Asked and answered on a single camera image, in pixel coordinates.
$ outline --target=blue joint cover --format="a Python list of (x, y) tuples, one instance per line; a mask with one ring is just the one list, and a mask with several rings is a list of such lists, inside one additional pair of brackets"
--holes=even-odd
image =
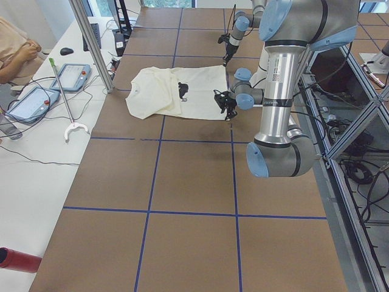
[(235, 21), (235, 27), (241, 32), (245, 32), (249, 28), (249, 25), (250, 21), (244, 16), (239, 16)]
[(267, 169), (266, 161), (256, 143), (251, 142), (247, 144), (246, 159), (249, 169), (253, 175), (257, 178), (269, 177), (269, 170)]
[(234, 77), (241, 81), (249, 81), (251, 76), (251, 71), (247, 68), (239, 68), (234, 74)]
[(353, 39), (355, 39), (356, 34), (357, 26), (352, 26), (311, 44), (310, 48), (312, 51), (335, 49), (336, 47), (341, 47), (352, 42)]
[(285, 21), (291, 10), (292, 0), (270, 0), (263, 13), (260, 24), (260, 39), (271, 39)]
[(241, 110), (249, 110), (254, 106), (254, 98), (247, 93), (239, 93), (236, 97), (236, 104)]

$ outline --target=red object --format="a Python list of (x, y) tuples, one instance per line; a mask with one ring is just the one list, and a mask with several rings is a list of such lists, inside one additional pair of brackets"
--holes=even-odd
[(41, 261), (42, 258), (35, 255), (25, 254), (9, 248), (0, 248), (0, 268), (36, 273)]

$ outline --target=folded cloth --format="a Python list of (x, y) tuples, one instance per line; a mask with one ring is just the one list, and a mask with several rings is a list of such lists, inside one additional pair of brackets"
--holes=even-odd
[[(188, 86), (182, 98), (179, 83)], [(152, 114), (189, 119), (224, 120), (213, 99), (214, 89), (227, 90), (225, 67), (142, 69), (132, 80), (126, 99), (129, 112), (140, 119)]]

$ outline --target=cloth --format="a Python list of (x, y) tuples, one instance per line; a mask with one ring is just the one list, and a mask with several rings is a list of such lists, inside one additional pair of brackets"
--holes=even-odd
[[(188, 92), (179, 96), (181, 82)], [(224, 120), (225, 113), (215, 102), (214, 89), (227, 90), (225, 67), (142, 69), (132, 80), (132, 90), (126, 99), (130, 114), (145, 119), (152, 114), (188, 119)]]
[[(0, 68), (6, 67), (12, 61), (15, 53), (28, 39), (25, 32), (0, 17)], [(27, 84), (43, 61), (38, 56), (34, 60), (25, 62), (18, 75), (11, 80), (11, 83), (16, 85)]]

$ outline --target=light blue electronic device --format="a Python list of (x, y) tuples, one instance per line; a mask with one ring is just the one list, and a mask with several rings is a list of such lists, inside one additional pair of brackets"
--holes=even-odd
[(58, 91), (36, 86), (15, 102), (6, 115), (19, 123), (34, 123), (46, 114), (59, 96)]
[[(88, 64), (64, 64), (58, 72), (62, 88), (67, 92), (79, 91), (84, 86), (90, 74), (91, 67)], [(53, 81), (50, 89), (60, 90), (56, 80)]]

